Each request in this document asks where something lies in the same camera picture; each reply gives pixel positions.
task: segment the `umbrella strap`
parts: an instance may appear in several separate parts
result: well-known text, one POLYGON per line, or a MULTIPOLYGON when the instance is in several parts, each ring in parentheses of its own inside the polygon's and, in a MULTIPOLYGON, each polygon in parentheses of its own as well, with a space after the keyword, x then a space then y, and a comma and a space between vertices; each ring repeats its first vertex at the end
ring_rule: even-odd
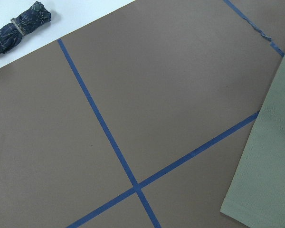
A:
POLYGON ((12 18, 10 21, 15 25, 15 27, 16 27, 16 29, 19 31, 19 33, 20 33, 21 35, 25 36, 25 33, 21 30, 20 26, 17 25, 15 19, 12 18))

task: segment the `blue line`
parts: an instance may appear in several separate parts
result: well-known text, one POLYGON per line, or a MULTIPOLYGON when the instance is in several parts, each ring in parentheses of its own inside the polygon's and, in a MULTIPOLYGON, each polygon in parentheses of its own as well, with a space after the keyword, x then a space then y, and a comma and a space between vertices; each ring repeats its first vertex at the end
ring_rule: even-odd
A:
POLYGON ((190 160, 191 158, 195 157, 199 153, 203 152, 204 150, 208 149, 209 147, 213 146, 214 144, 218 143, 219 141, 225 139, 232 133, 236 132, 237 130, 241 129, 242 127, 246 126, 247 124, 251 123, 257 118, 259 112, 254 113, 253 115, 249 116, 247 119, 239 122, 238 124, 234 125, 233 127, 229 128, 228 130, 224 131, 222 134, 219 134, 215 138, 211 139, 210 141, 206 142, 205 144, 201 145, 197 149, 193 150, 192 152, 186 154, 182 158, 178 159, 177 161, 173 162, 172 164, 166 166, 162 170, 158 171, 154 175, 150 176, 149 178, 142 181, 139 185, 141 188, 151 184, 155 180, 159 179, 163 175, 167 174, 168 172, 174 170, 175 168, 179 167, 186 161, 190 160))
POLYGON ((134 188, 131 188, 131 189, 125 191, 124 193, 122 193, 119 196, 115 197, 114 199, 110 200, 106 204, 100 206, 96 210, 94 210, 91 213, 85 215, 84 217, 82 217, 81 219, 77 220, 76 222, 72 223, 67 228, 78 228, 78 227, 80 227, 81 225, 85 224, 89 220, 95 218, 97 215, 103 213, 104 211, 108 210, 112 206, 116 205, 120 201, 122 201, 125 198, 128 198, 129 196, 133 195, 134 193, 135 193, 134 188))
POLYGON ((255 31, 257 31, 264 39, 270 42, 270 46, 279 53, 280 56, 284 57, 285 53, 275 44, 271 37, 267 36, 258 26, 255 25, 248 17, 246 17, 235 5, 229 0, 223 0, 230 8, 232 8, 242 19, 247 21, 255 31))
POLYGON ((102 127, 102 129, 103 129, 103 131, 105 133, 105 135, 106 135, 106 137, 108 138, 108 140, 109 140, 113 150, 115 151, 115 153, 116 153, 116 155, 117 155, 121 165, 123 166, 124 171, 126 172, 126 174, 127 174, 128 178, 129 178, 131 184, 133 185, 134 190, 136 191, 136 193, 137 193, 137 195, 138 195, 138 197, 139 197, 139 199, 140 199, 144 209, 146 210, 146 212, 147 212, 147 214, 148 214, 152 224, 154 225, 155 228, 161 228, 161 225, 160 225, 159 221, 157 220, 157 218, 156 218, 152 208, 150 207, 150 204, 148 203, 146 197, 144 196, 144 194, 142 192, 142 189, 140 188, 136 178, 134 177, 134 174, 132 173, 132 170, 130 169, 127 161, 125 160, 122 152, 120 151, 120 149, 119 149, 119 147, 118 147, 118 145, 117 145, 113 135, 111 134, 107 124, 105 123, 105 120, 101 116, 101 114, 99 112, 99 109, 96 106, 96 103, 94 102, 90 92, 88 91, 88 89, 87 89, 87 87, 86 87, 82 77, 80 76, 80 73, 78 72, 78 70, 77 70, 77 68, 76 68, 76 66, 75 66, 71 56, 69 55, 69 53, 68 53, 64 43, 62 42, 61 39, 58 39, 57 41, 58 41, 58 43, 60 45, 60 48, 61 48, 63 54, 66 57, 66 60, 69 63, 69 65, 70 65, 70 67, 71 67, 71 69, 72 69, 72 71, 73 71, 73 73, 74 73, 74 75, 75 75, 75 77, 76 77, 80 87, 82 88, 82 91, 84 92, 84 94, 85 94, 89 104, 91 105, 91 108, 93 109, 93 111, 94 111, 94 113, 95 113, 95 115, 96 115, 96 117, 97 117, 97 119, 98 119, 98 121, 99 121, 99 123, 100 123, 100 125, 101 125, 101 127, 102 127))

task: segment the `plaid fabric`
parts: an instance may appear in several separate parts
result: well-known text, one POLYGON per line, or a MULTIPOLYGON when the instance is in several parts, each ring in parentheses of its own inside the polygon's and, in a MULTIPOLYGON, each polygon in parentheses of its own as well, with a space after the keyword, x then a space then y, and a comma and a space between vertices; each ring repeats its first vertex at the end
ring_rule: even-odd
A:
MULTIPOLYGON (((51 21, 51 13, 48 12, 41 2, 36 1, 27 11, 12 19, 23 34, 29 34, 45 22, 51 21)), ((0 29, 0 53, 6 53, 18 45, 22 34, 13 23, 9 23, 0 29)))

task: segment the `green cloth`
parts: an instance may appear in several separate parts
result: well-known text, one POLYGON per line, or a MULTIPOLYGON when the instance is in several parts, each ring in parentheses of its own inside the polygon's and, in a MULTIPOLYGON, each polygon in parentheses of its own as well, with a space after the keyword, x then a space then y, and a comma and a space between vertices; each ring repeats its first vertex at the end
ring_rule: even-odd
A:
POLYGON ((253 126, 221 212, 251 228, 285 228, 285 57, 253 126))

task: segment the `white paper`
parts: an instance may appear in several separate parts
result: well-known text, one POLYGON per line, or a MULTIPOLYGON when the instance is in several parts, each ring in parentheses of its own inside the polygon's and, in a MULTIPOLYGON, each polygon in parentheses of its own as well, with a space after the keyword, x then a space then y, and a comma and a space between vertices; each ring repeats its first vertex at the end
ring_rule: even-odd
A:
MULTIPOLYGON (((0 54, 0 68, 95 21, 134 0, 39 0, 52 14, 48 22, 0 54)), ((0 0, 0 29, 28 10, 35 0, 0 0)))

